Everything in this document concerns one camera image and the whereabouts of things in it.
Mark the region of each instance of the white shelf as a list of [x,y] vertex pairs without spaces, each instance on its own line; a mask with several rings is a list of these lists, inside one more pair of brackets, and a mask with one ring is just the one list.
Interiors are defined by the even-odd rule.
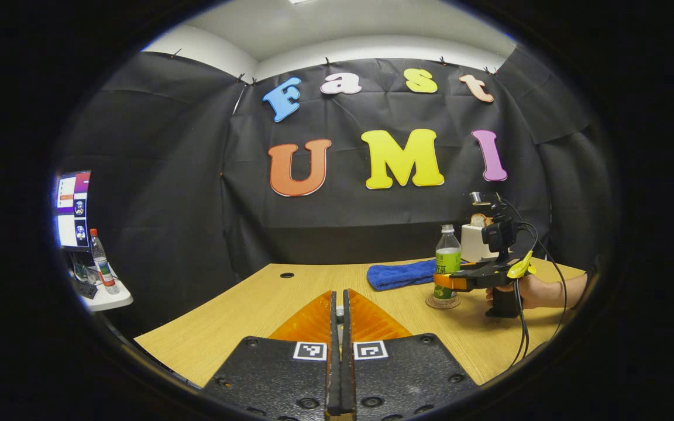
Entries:
[[128,289],[126,289],[126,286],[124,286],[123,282],[118,280],[118,277],[116,277],[116,274],[113,271],[113,267],[111,267],[110,264],[109,268],[111,270],[111,273],[113,274],[114,280],[116,281],[116,285],[118,286],[118,294],[109,294],[108,291],[105,290],[105,286],[101,284],[96,285],[98,291],[95,293],[95,296],[93,296],[92,299],[80,295],[80,298],[82,298],[83,303],[85,303],[85,305],[91,311],[102,312],[104,310],[128,306],[129,304],[134,302],[132,294],[129,292]]

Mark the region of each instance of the blue towel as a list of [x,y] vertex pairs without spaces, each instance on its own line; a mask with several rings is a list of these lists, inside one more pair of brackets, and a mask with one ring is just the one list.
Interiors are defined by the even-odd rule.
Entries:
[[375,264],[369,267],[369,284],[377,291],[385,291],[405,285],[426,284],[433,282],[435,272],[436,259],[398,266]]

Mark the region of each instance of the water bottle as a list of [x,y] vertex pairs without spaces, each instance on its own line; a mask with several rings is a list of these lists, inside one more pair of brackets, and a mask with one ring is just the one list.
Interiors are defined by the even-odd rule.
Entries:
[[[462,246],[454,235],[452,224],[441,226],[441,240],[436,245],[436,273],[453,274],[462,263]],[[450,299],[456,293],[449,288],[436,286],[434,296],[438,299]]]
[[90,251],[93,253],[93,261],[98,269],[98,274],[101,275],[101,281],[104,283],[105,290],[109,294],[118,294],[118,285],[116,285],[116,281],[111,274],[105,250],[102,248],[101,240],[98,239],[97,229],[90,229],[90,238]]

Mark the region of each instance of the orange letter u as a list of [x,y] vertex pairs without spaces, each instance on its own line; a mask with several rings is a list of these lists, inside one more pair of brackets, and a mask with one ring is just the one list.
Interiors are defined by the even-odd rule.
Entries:
[[278,144],[270,148],[269,155],[272,157],[270,168],[270,186],[279,195],[310,195],[324,184],[326,178],[326,149],[332,142],[328,139],[311,140],[305,144],[305,148],[311,151],[311,173],[302,181],[293,180],[291,165],[293,152],[298,150],[296,144]]

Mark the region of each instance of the table surface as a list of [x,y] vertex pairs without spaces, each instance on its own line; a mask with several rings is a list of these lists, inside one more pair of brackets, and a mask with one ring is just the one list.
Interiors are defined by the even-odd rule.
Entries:
[[[551,262],[533,259],[532,263],[543,281],[560,281]],[[220,296],[135,339],[171,370],[204,386],[245,336],[270,336],[326,291],[337,291],[337,305],[341,305],[342,291],[352,288],[378,304],[410,333],[435,333],[477,384],[511,365],[521,341],[521,322],[518,318],[486,317],[489,307],[483,289],[458,293],[461,303],[454,309],[432,309],[425,299],[433,293],[433,283],[375,291],[366,278],[370,266],[269,264]],[[559,267],[566,279],[584,273]],[[280,277],[284,272],[295,276]],[[562,308],[524,310],[530,351],[551,338],[561,313]]]

